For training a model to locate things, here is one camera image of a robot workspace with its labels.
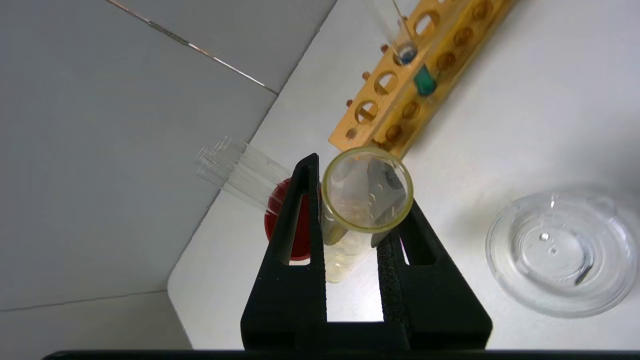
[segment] test tube rack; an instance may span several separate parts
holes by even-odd
[[[364,86],[347,101],[346,114],[329,142],[341,151],[375,145],[402,158],[420,131],[435,116],[460,76],[504,20],[515,0],[421,0],[404,20],[418,54],[401,65],[383,45],[382,59]],[[426,65],[437,82],[420,96],[413,79]]]

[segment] clear liquid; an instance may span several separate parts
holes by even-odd
[[[324,270],[327,282],[340,282],[356,268],[371,250],[372,234],[347,231],[335,245],[324,246]]]

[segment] petri dish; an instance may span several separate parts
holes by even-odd
[[[578,318],[614,307],[637,274],[633,230],[617,206],[606,193],[514,201],[486,237],[493,276],[519,303],[546,315]]]

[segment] red container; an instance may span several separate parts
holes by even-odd
[[[277,199],[284,201],[290,182],[291,179],[286,179],[280,183],[278,187],[273,190],[273,194],[271,194],[271,197],[269,198],[269,209],[276,214],[280,214],[280,209],[282,208],[282,203]],[[269,241],[271,241],[271,235],[273,234],[277,221],[278,215],[272,214],[268,211],[264,214],[264,230],[267,233],[267,239]],[[293,239],[291,260],[306,260],[310,257],[309,251],[309,196],[305,194],[302,196],[302,203],[300,204],[300,214],[298,215],[298,226]]]

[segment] test tube rim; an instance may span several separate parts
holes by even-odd
[[[327,184],[329,184],[329,177],[333,173],[335,166],[343,159],[347,158],[348,156],[354,155],[358,152],[368,152],[368,153],[380,156],[381,158],[386,158],[390,161],[397,163],[398,167],[400,168],[400,171],[405,176],[406,196],[408,200],[406,201],[402,211],[400,211],[400,213],[398,214],[398,217],[385,225],[378,226],[378,227],[362,227],[362,226],[357,226],[355,224],[352,224],[351,222],[348,222],[342,216],[340,216],[340,213],[338,213],[335,210],[331,202],[328,200],[329,196],[328,196]],[[344,226],[346,229],[358,231],[360,233],[378,234],[378,233],[384,233],[386,231],[389,231],[395,228],[404,220],[404,218],[406,218],[406,216],[409,214],[409,211],[411,211],[411,207],[413,205],[413,181],[411,179],[411,174],[409,174],[409,170],[407,170],[407,168],[399,158],[397,158],[390,152],[377,147],[372,147],[369,145],[354,147],[353,149],[347,150],[341,153],[340,155],[336,156],[333,160],[331,160],[331,163],[329,163],[329,166],[327,166],[326,170],[324,171],[321,188],[322,188],[321,191],[322,191],[323,204],[328,208],[329,212],[336,219],[336,221],[338,221],[338,223]]]

